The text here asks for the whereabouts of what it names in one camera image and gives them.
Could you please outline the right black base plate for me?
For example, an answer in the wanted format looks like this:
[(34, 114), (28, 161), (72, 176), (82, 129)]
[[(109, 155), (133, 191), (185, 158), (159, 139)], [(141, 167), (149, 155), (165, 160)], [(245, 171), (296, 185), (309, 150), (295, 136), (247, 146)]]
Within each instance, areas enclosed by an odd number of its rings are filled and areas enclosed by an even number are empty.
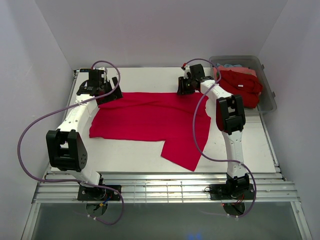
[(255, 195), (252, 184), (248, 189), (240, 190), (230, 190), (226, 184), (210, 184), (204, 192), (209, 193), (211, 200), (253, 200)]

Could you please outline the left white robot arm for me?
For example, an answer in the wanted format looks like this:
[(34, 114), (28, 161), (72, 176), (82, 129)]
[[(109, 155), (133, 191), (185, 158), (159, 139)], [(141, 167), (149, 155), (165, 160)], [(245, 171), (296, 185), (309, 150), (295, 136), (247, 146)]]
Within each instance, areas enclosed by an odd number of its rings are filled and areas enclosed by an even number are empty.
[(81, 138), (87, 121), (101, 104), (122, 98), (118, 78), (107, 78), (107, 69), (84, 68), (87, 75), (76, 92), (75, 107), (66, 115), (63, 123), (46, 134), (46, 144), (50, 165), (67, 172), (79, 181), (79, 200), (102, 200), (106, 194), (103, 177), (87, 165), (89, 159)]

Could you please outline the light blue shirt in bin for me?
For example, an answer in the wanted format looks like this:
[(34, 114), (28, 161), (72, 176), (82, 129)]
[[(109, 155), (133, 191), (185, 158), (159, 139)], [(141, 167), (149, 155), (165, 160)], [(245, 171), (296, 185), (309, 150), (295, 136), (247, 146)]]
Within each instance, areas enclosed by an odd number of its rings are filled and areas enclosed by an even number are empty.
[(220, 64), (220, 63), (217, 63), (216, 64), (217, 67), (224, 67), (224, 68), (241, 68), (242, 65), (241, 64)]

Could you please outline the folded red shirt in bin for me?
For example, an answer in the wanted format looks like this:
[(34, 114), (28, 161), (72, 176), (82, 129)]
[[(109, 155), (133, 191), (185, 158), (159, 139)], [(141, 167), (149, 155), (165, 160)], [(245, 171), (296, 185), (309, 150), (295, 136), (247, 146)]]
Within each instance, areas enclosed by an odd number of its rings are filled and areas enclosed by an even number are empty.
[(263, 85), (256, 76), (232, 70), (220, 70), (220, 74), (219, 86), (221, 88), (233, 95), (240, 95), (245, 108), (257, 107)]

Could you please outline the blue label sticker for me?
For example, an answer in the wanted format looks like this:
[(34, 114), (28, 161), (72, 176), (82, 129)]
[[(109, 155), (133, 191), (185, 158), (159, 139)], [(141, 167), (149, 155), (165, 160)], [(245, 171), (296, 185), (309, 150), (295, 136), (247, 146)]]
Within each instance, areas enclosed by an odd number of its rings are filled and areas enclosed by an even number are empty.
[(90, 71), (91, 71), (90, 68), (81, 68), (81, 69), (79, 70), (80, 73), (89, 73)]

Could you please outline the crimson red t shirt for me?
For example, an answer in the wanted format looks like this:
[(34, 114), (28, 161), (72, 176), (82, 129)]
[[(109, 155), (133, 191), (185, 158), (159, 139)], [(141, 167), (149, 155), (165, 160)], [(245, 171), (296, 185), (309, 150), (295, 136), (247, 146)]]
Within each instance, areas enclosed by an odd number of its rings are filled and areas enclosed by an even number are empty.
[[(201, 154), (193, 138), (193, 116), (202, 94), (125, 92), (123, 98), (101, 104), (89, 129), (90, 138), (159, 142), (161, 157), (195, 171)], [(204, 99), (196, 115), (195, 135), (203, 151), (211, 117)]]

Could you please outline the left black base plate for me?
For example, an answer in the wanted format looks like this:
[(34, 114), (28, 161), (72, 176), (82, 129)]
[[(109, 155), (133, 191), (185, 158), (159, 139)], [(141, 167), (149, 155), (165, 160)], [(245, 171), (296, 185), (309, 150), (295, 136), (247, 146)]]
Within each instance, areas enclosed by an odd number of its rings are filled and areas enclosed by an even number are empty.
[(109, 199), (110, 201), (119, 201), (120, 196), (114, 190), (90, 187), (90, 186), (79, 186), (77, 200), (78, 201), (104, 201)]

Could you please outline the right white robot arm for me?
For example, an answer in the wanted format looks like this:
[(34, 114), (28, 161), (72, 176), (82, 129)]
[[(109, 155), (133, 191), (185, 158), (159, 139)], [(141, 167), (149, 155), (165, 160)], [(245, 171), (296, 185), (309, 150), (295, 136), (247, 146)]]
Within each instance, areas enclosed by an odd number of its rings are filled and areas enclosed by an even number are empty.
[[(184, 76), (178, 78), (178, 95), (193, 94), (198, 91), (202, 94), (198, 101), (192, 118), (192, 136), (195, 146), (202, 157), (217, 163), (227, 163), (226, 183), (213, 184), (209, 192), (222, 198), (237, 199), (243, 197), (251, 187), (249, 170), (244, 165), (242, 134), (246, 123), (243, 99), (240, 95), (234, 95), (219, 85), (220, 79), (206, 76), (201, 64), (188, 66), (184, 63), (181, 67)], [(219, 160), (206, 156), (200, 149), (196, 137), (196, 116), (198, 108), (208, 97), (215, 103), (215, 122), (221, 131), (227, 159)]]

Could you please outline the aluminium frame rails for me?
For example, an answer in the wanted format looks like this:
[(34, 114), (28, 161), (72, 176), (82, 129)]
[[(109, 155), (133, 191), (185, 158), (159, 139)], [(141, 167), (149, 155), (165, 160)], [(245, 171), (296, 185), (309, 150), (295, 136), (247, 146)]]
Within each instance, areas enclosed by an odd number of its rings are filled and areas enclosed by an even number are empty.
[[(125, 203), (208, 203), (205, 191), (210, 184), (223, 184), (225, 174), (133, 174), (104, 173), (106, 185), (120, 185)], [(292, 181), (279, 172), (255, 174), (257, 202), (298, 202), (300, 196)], [(79, 185), (75, 182), (39, 183), (33, 201), (36, 203), (76, 202)]]

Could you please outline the pink shirt in bin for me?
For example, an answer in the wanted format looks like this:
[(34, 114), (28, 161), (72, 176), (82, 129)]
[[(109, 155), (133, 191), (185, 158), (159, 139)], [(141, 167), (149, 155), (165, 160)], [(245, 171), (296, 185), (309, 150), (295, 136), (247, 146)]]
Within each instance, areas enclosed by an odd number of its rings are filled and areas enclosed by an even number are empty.
[(233, 71), (237, 73), (242, 73), (242, 74), (247, 74), (247, 75), (252, 75), (257, 77), (256, 72), (253, 69), (249, 69), (247, 67), (224, 67), (222, 65), (217, 67), (219, 71)]

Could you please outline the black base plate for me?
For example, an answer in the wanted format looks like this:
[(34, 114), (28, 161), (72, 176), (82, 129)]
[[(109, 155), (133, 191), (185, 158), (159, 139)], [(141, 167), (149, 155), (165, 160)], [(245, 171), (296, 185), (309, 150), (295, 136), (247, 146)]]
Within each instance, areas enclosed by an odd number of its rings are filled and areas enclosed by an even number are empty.
[(252, 184), (248, 189), (240, 190), (230, 190), (226, 184), (210, 184), (204, 192), (209, 193), (211, 200), (253, 200), (255, 195)]
[(90, 186), (79, 186), (77, 200), (78, 201), (104, 201), (109, 199), (110, 201), (119, 201), (120, 196), (114, 190), (90, 187)]

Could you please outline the clear plastic bin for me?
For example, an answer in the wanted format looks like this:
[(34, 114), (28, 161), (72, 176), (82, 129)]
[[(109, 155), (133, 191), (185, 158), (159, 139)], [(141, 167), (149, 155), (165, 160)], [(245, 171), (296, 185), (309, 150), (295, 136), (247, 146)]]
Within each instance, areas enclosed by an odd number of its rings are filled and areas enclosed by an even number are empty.
[(221, 56), (212, 56), (209, 58), (209, 61), (213, 64), (220, 64), (224, 66), (225, 64), (230, 65), (242, 65), (242, 67), (249, 68), (254, 70), (258, 80), (263, 86), (261, 95), (259, 96), (259, 103), (255, 109), (246, 109), (246, 115), (257, 115), (272, 113), (277, 109), (277, 104), (275, 102), (275, 94), (272, 92), (269, 86), (269, 82), (265, 75), (265, 67), (261, 64), (258, 57), (253, 55), (221, 55)]

